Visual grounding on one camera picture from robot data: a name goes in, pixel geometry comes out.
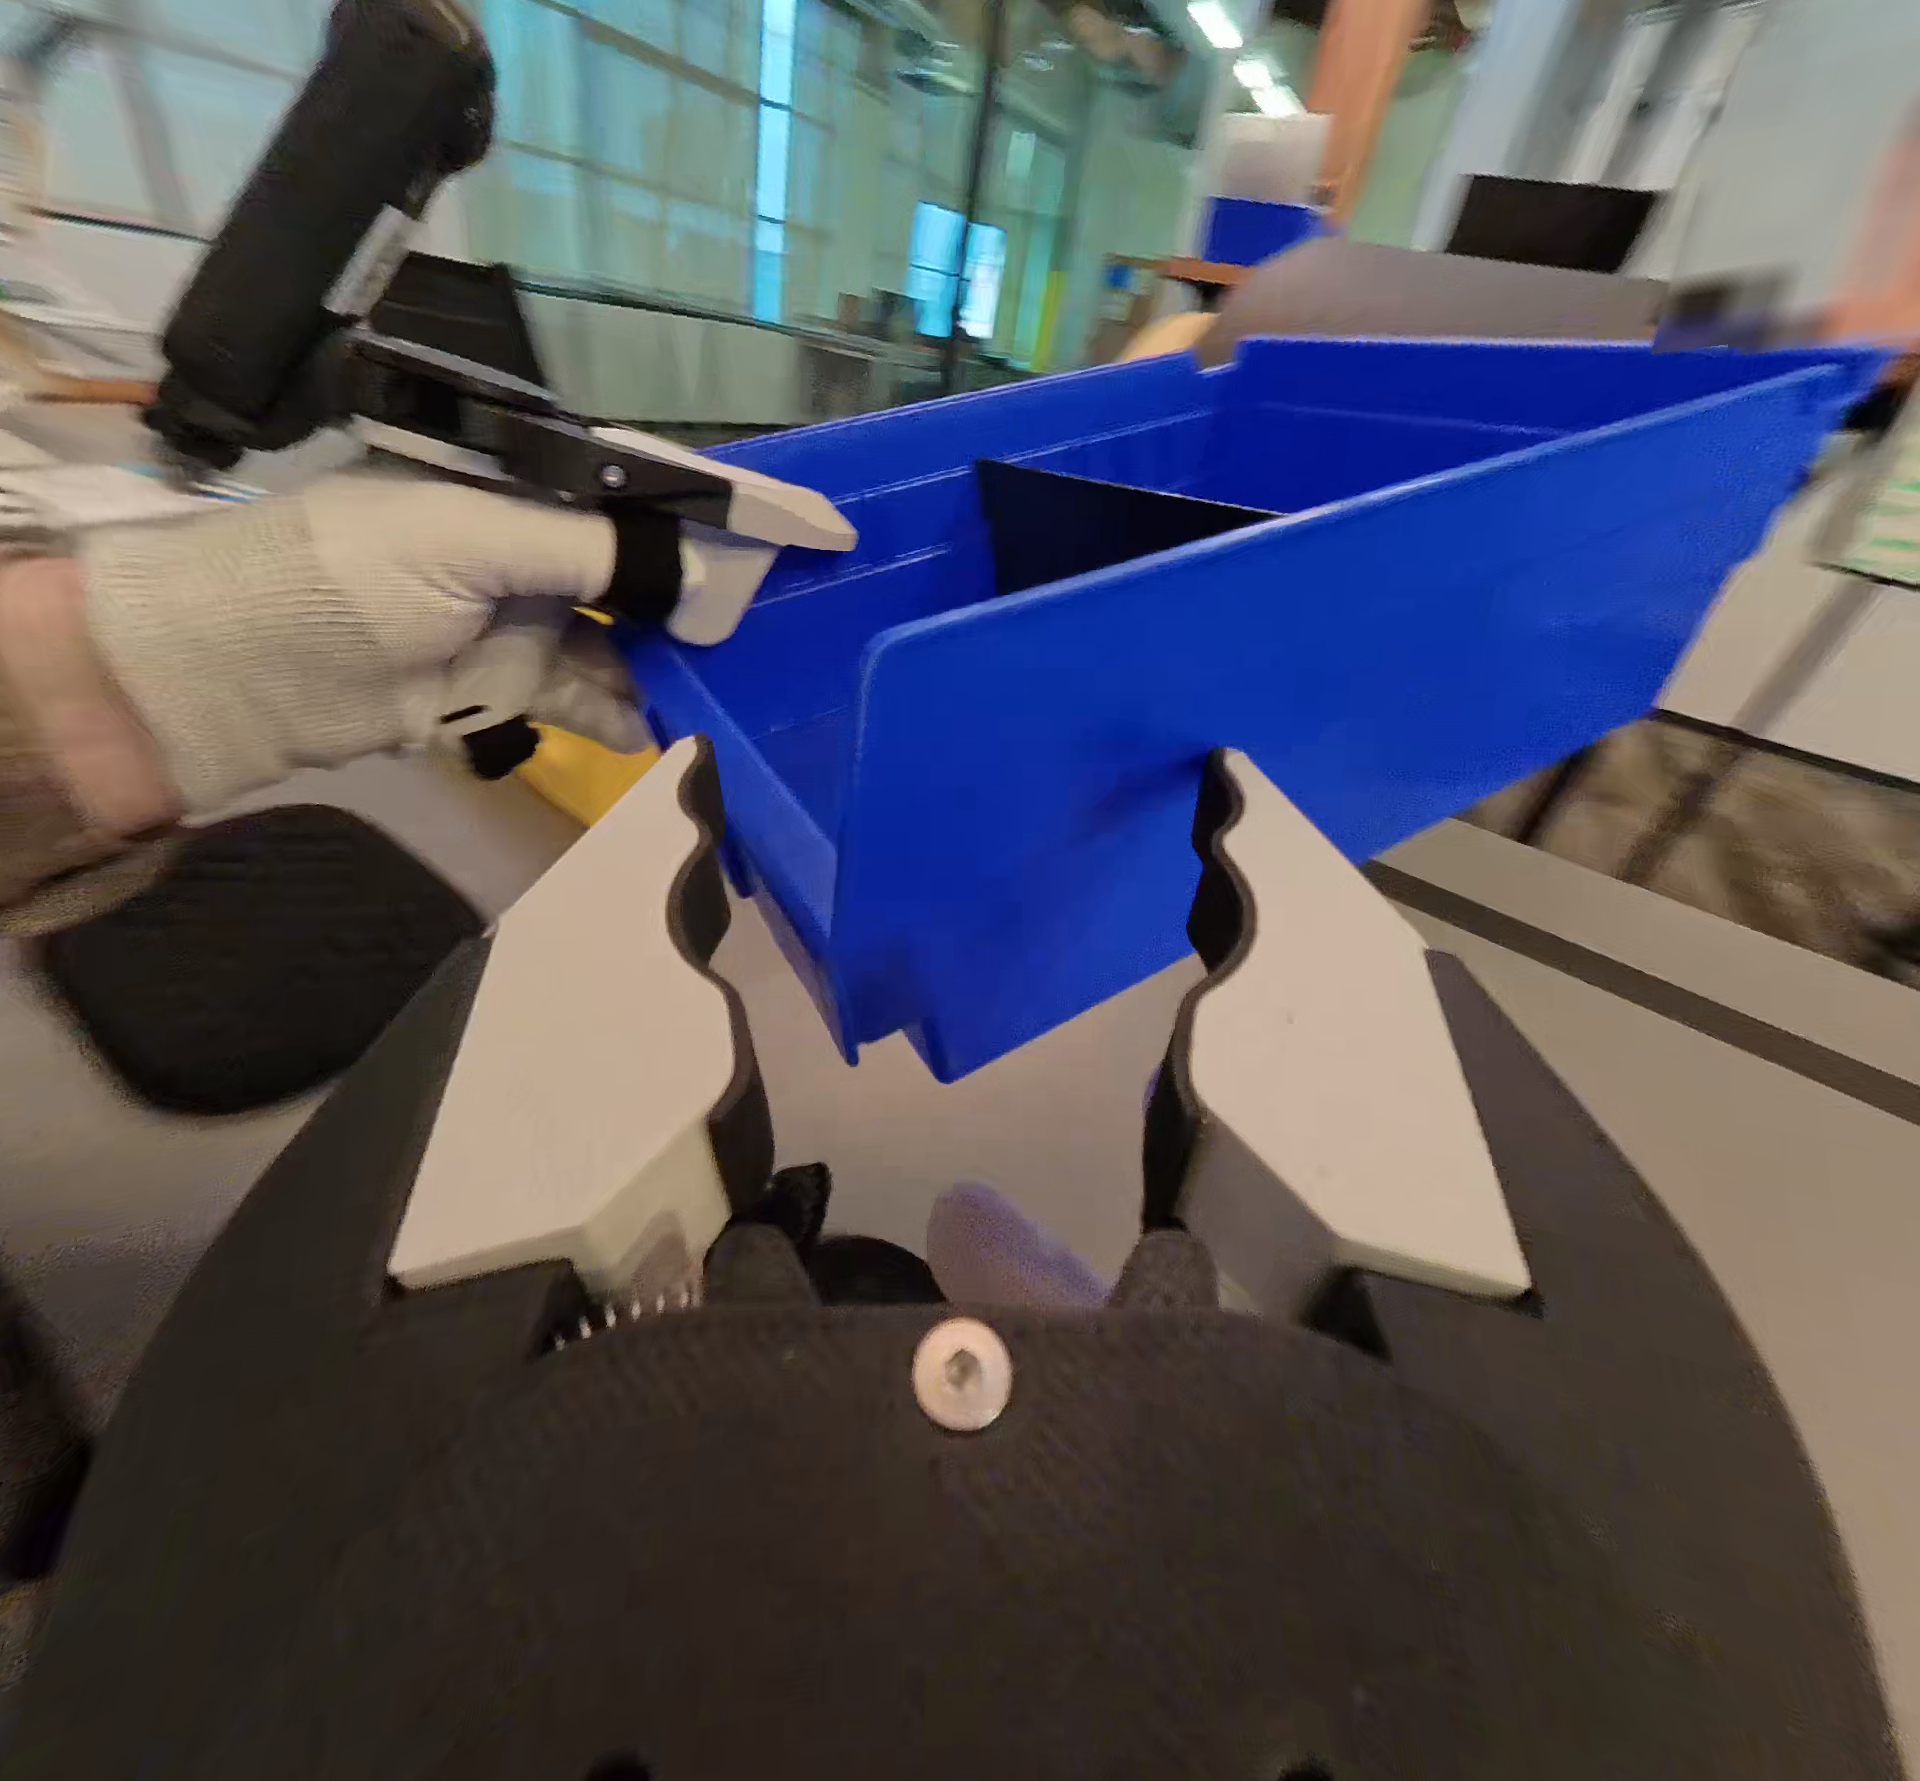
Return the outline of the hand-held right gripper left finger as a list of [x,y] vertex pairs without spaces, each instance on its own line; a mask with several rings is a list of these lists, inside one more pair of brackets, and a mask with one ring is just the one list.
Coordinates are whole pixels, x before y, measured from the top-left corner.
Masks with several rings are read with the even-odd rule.
[[388,1274],[444,1289],[570,1265],[588,1293],[697,1293],[774,1168],[732,924],[718,765],[673,743],[506,912]]

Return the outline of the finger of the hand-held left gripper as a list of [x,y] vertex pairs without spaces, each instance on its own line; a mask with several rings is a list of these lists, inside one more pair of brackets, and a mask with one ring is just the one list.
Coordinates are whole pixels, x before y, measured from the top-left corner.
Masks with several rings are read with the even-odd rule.
[[760,545],[816,552],[858,545],[852,519],[815,489],[635,428],[594,424],[588,439],[608,508],[644,505]]
[[679,596],[663,620],[675,643],[710,648],[734,636],[780,547],[742,537],[679,537]]

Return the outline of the black vertical pole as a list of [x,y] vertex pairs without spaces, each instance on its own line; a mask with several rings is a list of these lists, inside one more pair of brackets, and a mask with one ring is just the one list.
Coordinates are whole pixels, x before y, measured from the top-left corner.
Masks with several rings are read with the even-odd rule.
[[972,111],[972,144],[961,210],[961,229],[953,253],[953,281],[947,308],[947,341],[944,346],[944,389],[959,388],[962,341],[968,339],[962,303],[968,289],[972,227],[985,202],[987,166],[992,144],[995,116],[999,111],[1001,72],[1006,67],[1011,10],[1017,0],[987,0],[987,30],[982,36],[982,61],[979,95]]

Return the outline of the black textured pad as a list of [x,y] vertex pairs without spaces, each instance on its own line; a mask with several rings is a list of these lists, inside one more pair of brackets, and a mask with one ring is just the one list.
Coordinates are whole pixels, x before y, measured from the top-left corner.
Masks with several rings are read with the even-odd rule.
[[189,833],[132,900],[38,935],[35,960],[132,1096],[229,1117],[344,1072],[486,930],[394,835],[298,804]]

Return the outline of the wooden column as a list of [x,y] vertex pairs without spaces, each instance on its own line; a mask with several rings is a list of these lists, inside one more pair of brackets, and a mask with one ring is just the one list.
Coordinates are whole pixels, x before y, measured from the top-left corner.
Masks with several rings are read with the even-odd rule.
[[1346,227],[1427,0],[1332,0],[1320,32],[1308,112],[1328,123],[1315,205]]

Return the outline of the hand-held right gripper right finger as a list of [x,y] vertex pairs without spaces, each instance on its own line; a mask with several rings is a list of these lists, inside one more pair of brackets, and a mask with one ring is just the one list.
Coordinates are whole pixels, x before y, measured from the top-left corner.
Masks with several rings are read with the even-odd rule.
[[1235,1293],[1527,1293],[1425,940],[1244,751],[1209,757],[1191,848],[1202,975],[1147,1099],[1143,1229]]

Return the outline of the whiteboard with green writing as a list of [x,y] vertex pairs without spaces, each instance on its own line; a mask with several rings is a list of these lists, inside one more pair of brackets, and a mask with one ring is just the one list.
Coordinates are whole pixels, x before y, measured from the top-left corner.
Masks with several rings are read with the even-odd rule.
[[1867,450],[1822,525],[1811,563],[1873,584],[1919,590],[1919,423]]

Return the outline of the stack of white trays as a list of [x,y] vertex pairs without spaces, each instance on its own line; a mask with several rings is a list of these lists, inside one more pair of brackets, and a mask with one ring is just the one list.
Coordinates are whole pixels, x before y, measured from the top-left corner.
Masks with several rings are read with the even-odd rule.
[[1328,198],[1332,116],[1226,112],[1215,134],[1209,197],[1315,207]]

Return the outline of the yellow plastic bin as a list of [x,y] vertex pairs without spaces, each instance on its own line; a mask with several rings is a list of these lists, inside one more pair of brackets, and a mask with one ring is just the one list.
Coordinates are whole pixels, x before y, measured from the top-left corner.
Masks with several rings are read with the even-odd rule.
[[518,780],[580,829],[615,808],[660,757],[655,740],[623,752],[550,725],[538,725],[535,734],[538,746],[520,763]]

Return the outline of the black bin divider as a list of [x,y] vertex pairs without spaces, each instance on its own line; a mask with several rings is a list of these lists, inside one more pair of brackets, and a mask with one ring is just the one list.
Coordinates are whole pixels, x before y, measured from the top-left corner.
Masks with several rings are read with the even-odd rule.
[[995,596],[1032,592],[1280,519],[1261,508],[1001,459],[976,462],[975,487]]

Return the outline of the black monitor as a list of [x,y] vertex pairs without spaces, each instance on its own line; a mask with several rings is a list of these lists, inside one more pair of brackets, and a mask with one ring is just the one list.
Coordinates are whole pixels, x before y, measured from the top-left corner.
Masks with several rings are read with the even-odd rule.
[[1663,202],[1658,189],[1474,175],[1444,253],[1615,276]]

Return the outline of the stacked blue bins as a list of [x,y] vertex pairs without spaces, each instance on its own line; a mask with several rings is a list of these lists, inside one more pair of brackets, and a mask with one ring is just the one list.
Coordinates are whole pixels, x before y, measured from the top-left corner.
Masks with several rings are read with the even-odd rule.
[[1256,269],[1311,237],[1336,236],[1324,210],[1239,194],[1213,194],[1202,210],[1194,241],[1206,267]]

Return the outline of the blue plastic bin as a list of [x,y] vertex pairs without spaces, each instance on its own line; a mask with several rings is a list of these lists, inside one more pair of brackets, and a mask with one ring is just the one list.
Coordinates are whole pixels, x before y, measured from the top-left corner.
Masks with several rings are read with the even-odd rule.
[[[1365,863],[1651,712],[1885,354],[1261,337],[764,434],[858,545],[626,652],[838,1047],[956,1081],[1186,955],[1215,748]],[[1280,519],[995,596],[980,459]]]

